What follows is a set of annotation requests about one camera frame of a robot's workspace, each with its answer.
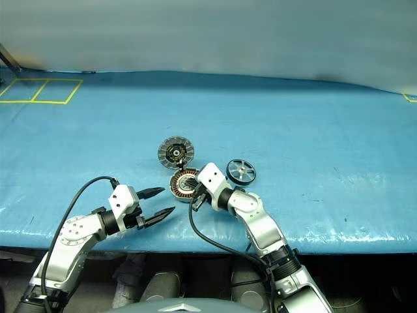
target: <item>electric motor part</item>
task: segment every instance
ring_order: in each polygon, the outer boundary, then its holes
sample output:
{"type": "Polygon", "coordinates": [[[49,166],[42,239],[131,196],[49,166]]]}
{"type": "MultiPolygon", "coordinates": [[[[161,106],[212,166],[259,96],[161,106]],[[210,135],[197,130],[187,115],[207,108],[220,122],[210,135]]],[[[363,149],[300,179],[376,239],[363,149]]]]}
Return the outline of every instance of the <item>electric motor part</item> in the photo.
{"type": "Polygon", "coordinates": [[[184,168],[174,173],[169,181],[169,189],[180,201],[189,202],[193,196],[194,187],[187,183],[189,179],[195,179],[198,171],[195,168],[184,168]]]}
{"type": "Polygon", "coordinates": [[[165,139],[158,149],[158,159],[166,168],[184,168],[193,157],[192,143],[180,136],[165,139]]]}
{"type": "Polygon", "coordinates": [[[248,186],[256,178],[255,168],[245,160],[234,159],[226,167],[227,177],[236,185],[248,186]]]}

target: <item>white backdrop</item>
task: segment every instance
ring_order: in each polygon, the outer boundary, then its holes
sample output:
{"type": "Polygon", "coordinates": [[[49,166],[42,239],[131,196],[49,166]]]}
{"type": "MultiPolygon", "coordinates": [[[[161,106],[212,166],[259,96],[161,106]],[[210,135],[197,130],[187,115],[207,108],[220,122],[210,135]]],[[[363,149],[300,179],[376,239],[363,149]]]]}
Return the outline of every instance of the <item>white backdrop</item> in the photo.
{"type": "Polygon", "coordinates": [[[415,0],[0,0],[0,43],[46,70],[181,70],[417,94],[415,0]]]}

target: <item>dark floor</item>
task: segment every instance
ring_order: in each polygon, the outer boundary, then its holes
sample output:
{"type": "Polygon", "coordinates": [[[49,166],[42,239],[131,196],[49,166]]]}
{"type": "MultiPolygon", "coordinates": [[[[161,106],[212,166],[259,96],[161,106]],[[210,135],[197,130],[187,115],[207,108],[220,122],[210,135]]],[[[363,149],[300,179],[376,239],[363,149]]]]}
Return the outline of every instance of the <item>dark floor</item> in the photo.
{"type": "MultiPolygon", "coordinates": [[[[83,281],[65,312],[108,310],[116,287],[112,274],[123,260],[124,256],[87,260],[83,281]]],[[[415,312],[410,304],[416,289],[416,260],[417,255],[410,254],[300,257],[337,313],[415,312]]],[[[0,260],[6,313],[13,312],[39,261],[0,260]]],[[[155,272],[177,269],[182,274],[186,297],[229,299],[232,261],[227,254],[148,254],[140,287],[144,289],[155,272]]]]}

